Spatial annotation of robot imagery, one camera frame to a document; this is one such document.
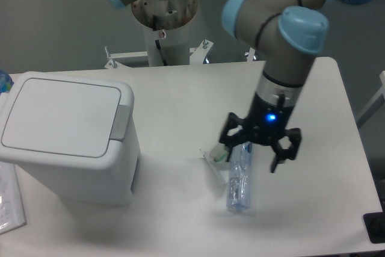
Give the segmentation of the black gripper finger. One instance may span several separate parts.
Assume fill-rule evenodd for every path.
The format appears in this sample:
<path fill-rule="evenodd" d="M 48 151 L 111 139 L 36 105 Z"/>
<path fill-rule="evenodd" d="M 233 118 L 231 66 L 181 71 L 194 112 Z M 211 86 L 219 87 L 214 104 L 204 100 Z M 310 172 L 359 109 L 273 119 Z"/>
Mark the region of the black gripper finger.
<path fill-rule="evenodd" d="M 290 145 L 285 149 L 282 148 L 280 140 L 287 137 Z M 286 129 L 283 136 L 273 140 L 271 147 L 275 153 L 275 157 L 270 165 L 270 172 L 274 173 L 279 164 L 283 164 L 287 159 L 294 160 L 301 144 L 301 129 Z"/>
<path fill-rule="evenodd" d="M 229 113 L 221 129 L 219 143 L 227 150 L 232 150 L 235 146 L 250 141 L 248 122 L 248 117 L 242 119 L 233 112 Z"/>

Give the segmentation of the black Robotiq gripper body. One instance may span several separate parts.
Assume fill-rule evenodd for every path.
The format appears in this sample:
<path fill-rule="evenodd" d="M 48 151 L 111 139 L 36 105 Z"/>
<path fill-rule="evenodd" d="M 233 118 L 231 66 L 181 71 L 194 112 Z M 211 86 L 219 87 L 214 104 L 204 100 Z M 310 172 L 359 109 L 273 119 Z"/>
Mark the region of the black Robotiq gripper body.
<path fill-rule="evenodd" d="M 249 112 L 242 125 L 244 140 L 264 146 L 275 146 L 283 137 L 291 138 L 296 128 L 286 126 L 294 106 L 286 106 L 286 94 L 282 91 L 273 96 L 273 104 L 254 94 Z"/>

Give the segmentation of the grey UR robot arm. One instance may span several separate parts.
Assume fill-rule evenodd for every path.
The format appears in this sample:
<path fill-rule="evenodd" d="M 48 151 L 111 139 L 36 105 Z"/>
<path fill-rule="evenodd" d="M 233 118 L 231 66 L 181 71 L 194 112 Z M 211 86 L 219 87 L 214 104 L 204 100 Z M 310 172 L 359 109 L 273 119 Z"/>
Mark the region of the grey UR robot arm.
<path fill-rule="evenodd" d="M 271 169 L 295 159 L 301 131 L 287 124 L 317 55 L 322 51 L 328 20 L 319 9 L 332 0 L 228 0 L 221 14 L 223 28 L 265 59 L 245 118 L 227 116 L 219 141 L 232 152 L 247 141 L 270 146 Z M 197 11 L 197 0 L 109 0 L 130 6 L 150 30 L 147 55 L 151 66 L 189 63 L 189 49 L 175 42 Z"/>

